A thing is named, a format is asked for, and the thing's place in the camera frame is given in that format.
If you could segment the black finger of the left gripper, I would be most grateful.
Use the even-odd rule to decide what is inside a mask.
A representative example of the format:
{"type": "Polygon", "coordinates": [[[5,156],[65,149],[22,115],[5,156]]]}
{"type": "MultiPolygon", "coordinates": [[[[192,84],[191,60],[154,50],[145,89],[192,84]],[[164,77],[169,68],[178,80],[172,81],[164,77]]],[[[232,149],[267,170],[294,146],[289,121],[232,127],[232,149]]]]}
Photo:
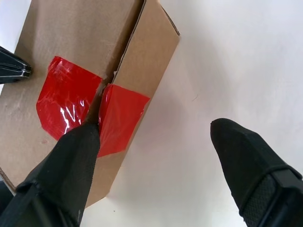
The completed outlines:
{"type": "Polygon", "coordinates": [[[31,71],[32,67],[23,59],[0,46],[0,66],[31,71]]]}
{"type": "Polygon", "coordinates": [[[5,65],[0,64],[0,84],[19,82],[30,77],[32,67],[29,65],[5,65]]]}

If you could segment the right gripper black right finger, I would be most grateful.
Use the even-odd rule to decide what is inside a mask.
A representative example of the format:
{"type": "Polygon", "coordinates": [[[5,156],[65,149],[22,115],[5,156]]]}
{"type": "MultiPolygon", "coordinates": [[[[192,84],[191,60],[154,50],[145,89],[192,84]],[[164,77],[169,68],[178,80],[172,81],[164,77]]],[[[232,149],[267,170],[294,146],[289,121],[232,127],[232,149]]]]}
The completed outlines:
{"type": "Polygon", "coordinates": [[[210,135],[247,227],[303,227],[303,175],[232,120],[212,121],[210,135]]]}

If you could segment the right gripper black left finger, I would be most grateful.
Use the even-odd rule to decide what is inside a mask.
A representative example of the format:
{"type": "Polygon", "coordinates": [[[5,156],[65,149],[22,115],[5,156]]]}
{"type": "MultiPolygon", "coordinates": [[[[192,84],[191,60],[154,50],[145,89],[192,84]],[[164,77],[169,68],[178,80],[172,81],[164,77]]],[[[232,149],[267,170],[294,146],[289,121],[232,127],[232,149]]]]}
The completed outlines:
{"type": "Polygon", "coordinates": [[[80,227],[99,148],[96,123],[63,135],[18,185],[0,227],[80,227]]]}

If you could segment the red tape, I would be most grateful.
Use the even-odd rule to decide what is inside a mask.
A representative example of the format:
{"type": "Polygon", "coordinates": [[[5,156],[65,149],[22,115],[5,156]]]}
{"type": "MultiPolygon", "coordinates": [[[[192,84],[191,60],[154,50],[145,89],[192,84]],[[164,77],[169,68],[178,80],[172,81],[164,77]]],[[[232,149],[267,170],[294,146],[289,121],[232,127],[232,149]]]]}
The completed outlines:
{"type": "MultiPolygon", "coordinates": [[[[36,103],[42,128],[58,140],[83,124],[102,78],[55,56],[36,103]]],[[[98,123],[98,157],[126,150],[149,98],[121,86],[105,87],[98,123]]]]}

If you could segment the brown cardboard box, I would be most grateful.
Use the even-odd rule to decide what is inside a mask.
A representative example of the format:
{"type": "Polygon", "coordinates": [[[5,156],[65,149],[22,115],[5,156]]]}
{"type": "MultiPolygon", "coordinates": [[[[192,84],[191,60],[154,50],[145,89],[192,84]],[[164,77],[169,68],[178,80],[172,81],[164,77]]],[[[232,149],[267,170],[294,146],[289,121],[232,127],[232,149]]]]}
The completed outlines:
{"type": "Polygon", "coordinates": [[[33,74],[0,94],[0,175],[15,188],[55,146],[36,112],[55,56],[152,98],[178,43],[159,0],[32,0],[16,54],[33,74]]]}

